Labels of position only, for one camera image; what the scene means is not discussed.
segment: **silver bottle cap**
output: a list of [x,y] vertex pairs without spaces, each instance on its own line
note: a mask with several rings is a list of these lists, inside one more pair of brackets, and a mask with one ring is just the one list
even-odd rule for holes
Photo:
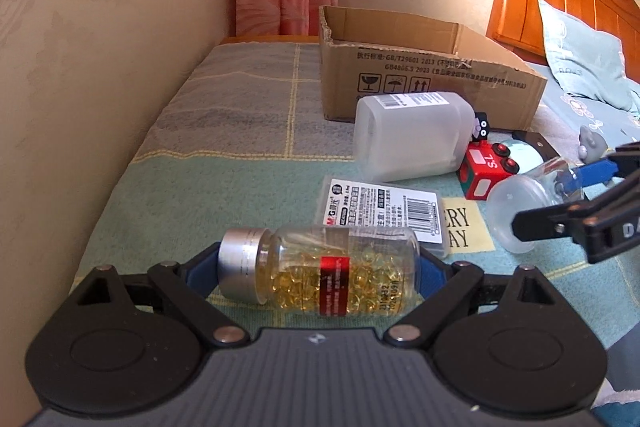
[[255,280],[255,266],[260,244],[269,229],[228,229],[218,253],[218,286],[227,299],[249,304],[264,304]]

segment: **glass bottle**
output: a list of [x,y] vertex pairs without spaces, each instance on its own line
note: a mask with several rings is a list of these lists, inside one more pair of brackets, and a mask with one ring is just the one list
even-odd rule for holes
[[411,229],[229,229],[218,256],[223,296],[300,313],[401,314],[417,303],[419,280]]

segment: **ribbed gray plastic surface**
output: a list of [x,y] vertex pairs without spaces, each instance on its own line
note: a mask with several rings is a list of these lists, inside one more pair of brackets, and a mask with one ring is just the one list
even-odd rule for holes
[[264,330],[222,349],[182,394],[148,412],[90,420],[45,410],[32,427],[600,427],[588,413],[516,421],[473,410],[425,358],[373,330]]

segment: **red label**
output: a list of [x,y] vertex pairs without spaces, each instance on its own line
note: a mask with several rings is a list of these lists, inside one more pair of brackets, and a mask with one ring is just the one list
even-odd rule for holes
[[320,258],[320,314],[344,317],[349,298],[349,258]]

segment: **clear plastic cup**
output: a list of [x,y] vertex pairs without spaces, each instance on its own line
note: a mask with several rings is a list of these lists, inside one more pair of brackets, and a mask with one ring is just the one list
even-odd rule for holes
[[511,253],[527,253],[533,241],[519,240],[511,228],[518,212],[581,200],[582,179],[577,166],[565,158],[553,158],[525,174],[501,181],[486,198],[486,222],[494,239]]

